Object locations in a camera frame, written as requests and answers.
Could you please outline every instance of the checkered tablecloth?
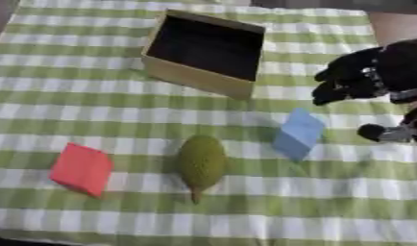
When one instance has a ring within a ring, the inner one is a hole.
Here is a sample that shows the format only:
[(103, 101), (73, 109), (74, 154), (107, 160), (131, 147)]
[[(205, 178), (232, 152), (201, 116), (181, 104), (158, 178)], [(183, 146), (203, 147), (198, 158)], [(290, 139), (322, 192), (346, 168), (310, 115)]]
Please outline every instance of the checkered tablecloth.
[[(266, 27), (251, 102), (146, 76), (139, 53), (166, 8)], [(374, 43), (364, 12), (22, 0), (0, 36), (0, 236), (101, 245), (417, 245), (417, 146), (356, 135), (365, 123), (397, 125), (404, 109), (386, 98), (311, 103), (316, 71)], [(271, 141), (298, 107), (328, 128), (296, 164)], [(198, 206), (171, 161), (195, 134), (218, 137), (229, 156), (228, 175)], [(114, 170), (102, 199), (49, 181), (68, 141), (110, 154)]]

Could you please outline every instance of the cube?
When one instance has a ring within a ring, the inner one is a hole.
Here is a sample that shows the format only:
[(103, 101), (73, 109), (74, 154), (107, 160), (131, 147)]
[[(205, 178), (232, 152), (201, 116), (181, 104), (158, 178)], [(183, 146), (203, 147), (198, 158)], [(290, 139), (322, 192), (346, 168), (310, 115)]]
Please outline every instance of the cube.
[(102, 151), (68, 143), (50, 173), (50, 179), (90, 196), (101, 196), (112, 163)]
[(273, 147), (294, 161), (303, 160), (316, 145), (325, 125), (304, 109), (295, 109), (279, 129)]

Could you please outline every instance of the table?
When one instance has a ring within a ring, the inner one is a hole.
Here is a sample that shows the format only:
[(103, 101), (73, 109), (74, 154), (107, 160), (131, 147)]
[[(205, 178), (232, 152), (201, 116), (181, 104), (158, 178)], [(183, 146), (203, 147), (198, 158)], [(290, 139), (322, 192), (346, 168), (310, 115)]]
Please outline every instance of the table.
[[(251, 102), (149, 78), (139, 60), (166, 8), (266, 27)], [(417, 245), (417, 146), (374, 144), (386, 98), (311, 104), (312, 76), (375, 45), (364, 12), (172, 1), (22, 0), (0, 36), (0, 236), (101, 245)], [(295, 108), (328, 127), (300, 163), (271, 147)], [(194, 206), (172, 157), (222, 140), (228, 175)], [(102, 199), (49, 181), (68, 141), (110, 154)]]

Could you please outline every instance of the textured ball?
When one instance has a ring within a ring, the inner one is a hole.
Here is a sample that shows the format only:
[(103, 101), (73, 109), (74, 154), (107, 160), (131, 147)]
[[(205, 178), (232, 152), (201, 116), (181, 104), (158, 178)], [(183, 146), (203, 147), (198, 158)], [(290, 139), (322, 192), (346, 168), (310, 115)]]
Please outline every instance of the textured ball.
[(188, 139), (176, 158), (182, 180), (198, 204), (201, 193), (215, 185), (225, 174), (227, 157), (221, 142), (211, 136), (195, 135)]

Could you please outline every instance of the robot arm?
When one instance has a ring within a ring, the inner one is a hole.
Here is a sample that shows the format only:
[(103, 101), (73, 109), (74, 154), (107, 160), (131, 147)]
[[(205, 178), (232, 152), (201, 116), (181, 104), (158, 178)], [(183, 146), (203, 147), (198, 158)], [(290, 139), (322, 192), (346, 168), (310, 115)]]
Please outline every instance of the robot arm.
[(376, 142), (417, 142), (417, 108), (406, 114), (398, 127), (367, 124), (359, 128), (358, 134)]
[(354, 52), (332, 61), (315, 76), (317, 106), (390, 95), (394, 104), (417, 101), (417, 39)]

